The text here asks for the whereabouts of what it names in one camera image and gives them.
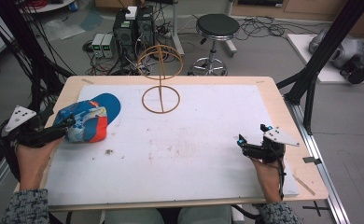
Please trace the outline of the person's legs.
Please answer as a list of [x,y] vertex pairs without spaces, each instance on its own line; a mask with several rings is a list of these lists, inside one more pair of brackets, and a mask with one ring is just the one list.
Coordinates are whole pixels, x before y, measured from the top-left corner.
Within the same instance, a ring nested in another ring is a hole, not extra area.
[[103,224],[231,224],[229,205],[121,209],[105,212]]

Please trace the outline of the white foam mat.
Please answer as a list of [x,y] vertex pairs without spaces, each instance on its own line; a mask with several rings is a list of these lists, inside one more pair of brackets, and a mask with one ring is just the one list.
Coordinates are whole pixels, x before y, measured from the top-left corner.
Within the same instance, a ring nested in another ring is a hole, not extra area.
[[179,85],[181,102],[167,114],[147,111],[147,85],[88,85],[78,98],[103,92],[121,102],[98,143],[63,142],[47,188],[52,208],[125,203],[171,203],[261,196],[255,168],[238,135],[260,145],[271,125],[255,85]]

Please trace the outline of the grey power supply unit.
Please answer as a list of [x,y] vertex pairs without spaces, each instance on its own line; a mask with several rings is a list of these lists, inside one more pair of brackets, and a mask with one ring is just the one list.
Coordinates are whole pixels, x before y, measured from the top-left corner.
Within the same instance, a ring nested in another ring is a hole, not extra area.
[[112,34],[105,34],[102,41],[102,50],[105,58],[114,56],[115,47]]
[[91,42],[94,56],[97,58],[102,58],[104,56],[102,48],[101,48],[104,37],[105,37],[104,34],[96,34],[94,39]]

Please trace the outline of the aluminium rail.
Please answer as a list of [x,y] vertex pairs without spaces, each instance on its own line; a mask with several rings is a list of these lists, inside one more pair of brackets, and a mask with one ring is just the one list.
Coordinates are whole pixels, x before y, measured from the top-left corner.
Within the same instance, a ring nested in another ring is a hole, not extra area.
[[290,102],[286,102],[287,108],[291,114],[291,117],[294,119],[298,130],[301,134],[302,140],[306,145],[311,157],[314,159],[314,164],[318,169],[321,178],[328,190],[329,196],[326,199],[326,202],[329,206],[329,210],[333,216],[333,219],[336,224],[351,224],[348,215],[343,207],[343,203],[338,195],[338,192],[331,180],[328,168],[322,158],[319,147],[315,141],[315,138],[309,134],[306,128],[303,126],[303,111],[299,105],[293,105]]

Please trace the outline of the wooden hoop hat stand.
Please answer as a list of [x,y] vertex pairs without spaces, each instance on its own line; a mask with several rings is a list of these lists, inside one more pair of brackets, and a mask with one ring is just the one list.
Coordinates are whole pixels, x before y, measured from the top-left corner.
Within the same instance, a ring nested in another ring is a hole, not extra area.
[[[146,59],[156,57],[158,59],[159,73],[152,76],[149,72],[145,72],[144,68],[147,67]],[[179,63],[179,66],[173,73],[166,71],[166,58],[173,57]],[[164,84],[165,80],[177,77],[184,67],[182,56],[178,51],[168,45],[157,44],[148,49],[145,49],[142,54],[137,58],[137,71],[140,76],[155,80],[157,84],[144,91],[141,103],[143,107],[154,114],[167,114],[179,106],[181,96],[179,92]]]

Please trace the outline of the black tape cross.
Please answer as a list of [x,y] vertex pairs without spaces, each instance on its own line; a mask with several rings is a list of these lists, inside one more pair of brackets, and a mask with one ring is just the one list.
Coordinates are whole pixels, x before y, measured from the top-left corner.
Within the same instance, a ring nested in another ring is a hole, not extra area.
[[312,205],[304,205],[302,207],[304,210],[313,210],[317,213],[319,217],[322,216],[323,212],[328,212],[329,207],[327,205],[321,205],[318,201],[313,201]]

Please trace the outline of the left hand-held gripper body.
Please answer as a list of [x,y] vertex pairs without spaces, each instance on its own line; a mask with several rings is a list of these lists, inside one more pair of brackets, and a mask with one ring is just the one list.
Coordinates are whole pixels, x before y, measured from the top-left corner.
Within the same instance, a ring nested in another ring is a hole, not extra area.
[[51,127],[45,127],[52,114],[51,108],[35,112],[16,105],[11,117],[0,127],[0,147],[11,147],[13,143],[19,143],[38,148],[56,140],[55,131],[63,127],[58,126],[57,123]]

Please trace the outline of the person's left hand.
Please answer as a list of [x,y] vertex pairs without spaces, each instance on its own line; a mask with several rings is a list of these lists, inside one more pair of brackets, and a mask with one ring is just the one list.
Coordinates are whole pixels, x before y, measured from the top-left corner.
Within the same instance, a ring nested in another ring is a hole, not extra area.
[[39,189],[50,155],[63,141],[63,138],[47,143],[43,147],[17,145],[16,155],[20,171],[20,190]]

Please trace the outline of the grey robot head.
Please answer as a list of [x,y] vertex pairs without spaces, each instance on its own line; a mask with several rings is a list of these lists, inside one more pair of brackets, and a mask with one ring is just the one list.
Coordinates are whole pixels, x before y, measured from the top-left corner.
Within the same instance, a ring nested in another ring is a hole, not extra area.
[[364,42],[347,36],[331,54],[328,63],[340,70],[347,84],[364,81]]

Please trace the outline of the thin wooden stick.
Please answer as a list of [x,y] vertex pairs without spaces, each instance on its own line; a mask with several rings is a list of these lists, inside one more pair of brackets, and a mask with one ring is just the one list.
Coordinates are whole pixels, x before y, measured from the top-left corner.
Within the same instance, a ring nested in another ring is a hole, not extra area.
[[315,192],[308,186],[306,185],[301,179],[299,179],[296,175],[292,175],[295,180],[302,185],[307,191],[309,191],[313,196],[315,196]]

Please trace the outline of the blue and orange patterned cap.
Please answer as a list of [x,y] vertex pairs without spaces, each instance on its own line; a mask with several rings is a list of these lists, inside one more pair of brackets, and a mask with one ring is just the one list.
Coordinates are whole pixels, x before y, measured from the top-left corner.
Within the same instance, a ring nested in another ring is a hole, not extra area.
[[111,93],[101,93],[90,100],[84,100],[58,111],[53,125],[60,125],[66,119],[72,124],[65,135],[71,143],[95,143],[107,136],[107,126],[119,115],[121,103]]

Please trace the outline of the person's right hand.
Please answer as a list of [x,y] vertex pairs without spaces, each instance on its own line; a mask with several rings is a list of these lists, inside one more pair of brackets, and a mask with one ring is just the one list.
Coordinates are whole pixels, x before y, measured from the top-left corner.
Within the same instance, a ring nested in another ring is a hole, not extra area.
[[263,163],[261,160],[251,160],[257,173],[261,190],[266,203],[280,203],[282,201],[280,190],[279,163]]

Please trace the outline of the black round stool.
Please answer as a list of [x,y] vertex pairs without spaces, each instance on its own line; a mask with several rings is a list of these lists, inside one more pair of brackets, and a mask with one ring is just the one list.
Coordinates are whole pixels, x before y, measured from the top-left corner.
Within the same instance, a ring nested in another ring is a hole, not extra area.
[[201,16],[196,22],[196,31],[203,37],[201,44],[212,40],[209,56],[195,61],[189,68],[191,76],[226,76],[228,69],[219,59],[215,58],[217,43],[232,40],[237,36],[240,24],[238,21],[225,14],[207,14]]

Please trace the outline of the black metal frame strut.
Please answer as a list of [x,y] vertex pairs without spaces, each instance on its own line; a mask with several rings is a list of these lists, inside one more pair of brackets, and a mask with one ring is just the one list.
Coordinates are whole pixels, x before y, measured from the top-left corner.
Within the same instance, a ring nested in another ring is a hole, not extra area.
[[299,105],[302,96],[306,94],[302,124],[308,134],[312,134],[316,79],[330,56],[340,46],[363,13],[364,0],[347,0],[309,62],[299,73],[276,84],[278,89],[293,84],[291,90],[284,95],[284,98],[292,105]]
[[0,0],[0,37],[31,82],[35,111],[53,108],[64,82],[73,73],[56,63],[57,51],[49,43],[41,21],[30,13],[28,0]]

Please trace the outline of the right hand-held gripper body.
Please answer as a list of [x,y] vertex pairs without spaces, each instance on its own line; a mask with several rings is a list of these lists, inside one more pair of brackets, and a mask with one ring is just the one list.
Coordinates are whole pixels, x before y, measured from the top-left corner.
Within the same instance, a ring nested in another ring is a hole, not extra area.
[[286,145],[298,147],[300,143],[279,126],[276,126],[273,127],[273,140],[263,136],[260,146],[255,145],[253,149],[242,149],[242,153],[246,157],[259,159],[264,163],[272,163],[284,157]]

